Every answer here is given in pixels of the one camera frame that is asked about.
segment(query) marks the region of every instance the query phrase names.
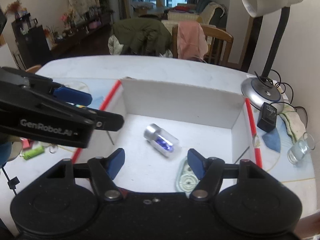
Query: desk lamp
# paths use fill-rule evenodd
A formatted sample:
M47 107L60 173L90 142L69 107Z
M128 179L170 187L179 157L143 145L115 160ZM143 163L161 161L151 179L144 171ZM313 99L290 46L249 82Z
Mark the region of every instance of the desk lamp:
M290 6L302 1L303 0L242 0L245 9L253 18L281 9L279 24L262 75L259 76L255 72L257 77L248 78L241 84L243 95L249 98L251 104L257 109L260 109L264 102L269 104L272 102L283 102L282 94L280 94L278 89L273 85L268 75L289 19ZM284 108L283 103L275 103L273 106L277 109L278 114L282 112Z

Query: lamp arm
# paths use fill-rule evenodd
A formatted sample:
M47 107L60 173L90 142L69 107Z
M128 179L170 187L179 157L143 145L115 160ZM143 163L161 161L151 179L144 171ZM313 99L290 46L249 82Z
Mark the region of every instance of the lamp arm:
M273 62L275 60L275 57L276 57L276 54L277 54L277 51L279 48L281 38L282 38L284 30L287 26L287 22L289 19L289 13L290 13L290 7L283 7L281 9L281 16L280 16L278 28L277 28L276 34L273 38L271 49L270 49L266 64L264 66L264 69L263 69L263 72L261 75L262 77L268 77L269 72L272 68Z

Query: green jacket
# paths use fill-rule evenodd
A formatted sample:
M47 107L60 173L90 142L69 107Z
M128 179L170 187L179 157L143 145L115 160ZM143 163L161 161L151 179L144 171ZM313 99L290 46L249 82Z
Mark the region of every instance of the green jacket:
M113 34L124 45L121 54L159 56L171 48L170 32L155 19L120 20L113 25Z

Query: purple liquid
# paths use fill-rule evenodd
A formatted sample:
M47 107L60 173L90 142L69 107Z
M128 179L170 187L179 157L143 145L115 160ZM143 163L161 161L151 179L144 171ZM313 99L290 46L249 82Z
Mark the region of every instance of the purple liquid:
M165 140L163 140L161 137L158 136L158 138L155 140L157 144L159 144L163 149L165 149L168 152L173 152L173 145L169 145Z

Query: silver metal cap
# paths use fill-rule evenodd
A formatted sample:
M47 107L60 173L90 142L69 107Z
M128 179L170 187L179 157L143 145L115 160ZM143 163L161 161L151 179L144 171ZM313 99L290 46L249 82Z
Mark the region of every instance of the silver metal cap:
M157 126L156 124L152 123L147 126L147 128L144 130L144 138L146 138L148 141L152 141L156 139L157 133L159 133L161 128Z

